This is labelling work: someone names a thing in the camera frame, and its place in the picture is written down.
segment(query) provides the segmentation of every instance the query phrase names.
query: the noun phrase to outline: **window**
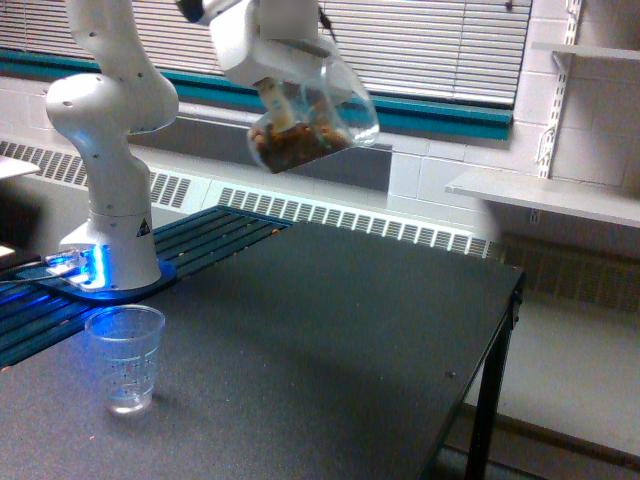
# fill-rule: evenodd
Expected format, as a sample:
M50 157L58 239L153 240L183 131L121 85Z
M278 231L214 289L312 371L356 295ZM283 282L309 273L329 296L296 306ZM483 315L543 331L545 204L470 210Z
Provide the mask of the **window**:
M344 57L369 90L459 103L513 105L531 0L319 0ZM222 75L206 27L174 0L133 0L140 38L161 68ZM0 47L90 58L63 0L2 0Z

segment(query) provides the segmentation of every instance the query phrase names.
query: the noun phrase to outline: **window sill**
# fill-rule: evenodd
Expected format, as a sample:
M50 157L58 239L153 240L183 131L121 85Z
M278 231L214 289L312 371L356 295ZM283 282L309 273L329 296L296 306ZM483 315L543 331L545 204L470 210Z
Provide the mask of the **window sill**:
M98 71L98 65L90 60L0 49L0 74L55 80L74 73ZM161 72L182 97L241 109L262 109L254 90L224 78L171 70ZM373 100L382 130L408 135L440 133L507 140L513 120L511 110L376 95Z

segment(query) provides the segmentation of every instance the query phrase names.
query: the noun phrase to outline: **shelf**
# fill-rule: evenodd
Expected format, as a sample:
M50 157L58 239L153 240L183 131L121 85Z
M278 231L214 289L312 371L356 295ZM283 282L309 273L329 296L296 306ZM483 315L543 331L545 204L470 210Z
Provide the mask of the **shelf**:
M40 169L32 163L0 155L0 180L18 177L20 175L28 175L29 173L38 171L40 171Z
M562 180L474 168L446 187L449 193L640 228L640 195Z
M533 42L535 50L547 50L554 53L576 55L585 58L603 58L610 60L629 60L640 62L640 51L619 48L589 47L582 45L563 45L560 43Z

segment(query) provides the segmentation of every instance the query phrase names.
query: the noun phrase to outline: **transparent container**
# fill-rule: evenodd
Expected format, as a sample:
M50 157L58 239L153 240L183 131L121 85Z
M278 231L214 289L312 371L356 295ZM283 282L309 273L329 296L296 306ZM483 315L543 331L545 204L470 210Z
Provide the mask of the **transparent container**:
M145 409L158 370L164 315L142 305L109 307L85 323L105 407L116 414Z
M360 79L329 57L300 84L265 79L258 85L267 113L248 132L255 161L272 173L351 147L372 145L380 126Z

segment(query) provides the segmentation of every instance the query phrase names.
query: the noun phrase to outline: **black table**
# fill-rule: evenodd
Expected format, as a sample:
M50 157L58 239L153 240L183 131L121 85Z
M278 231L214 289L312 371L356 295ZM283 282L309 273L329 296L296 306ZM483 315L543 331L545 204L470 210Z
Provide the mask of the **black table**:
M0 374L0 478L417 478L486 359L482 478L519 270L295 225L155 295L151 409L104 411L84 333Z

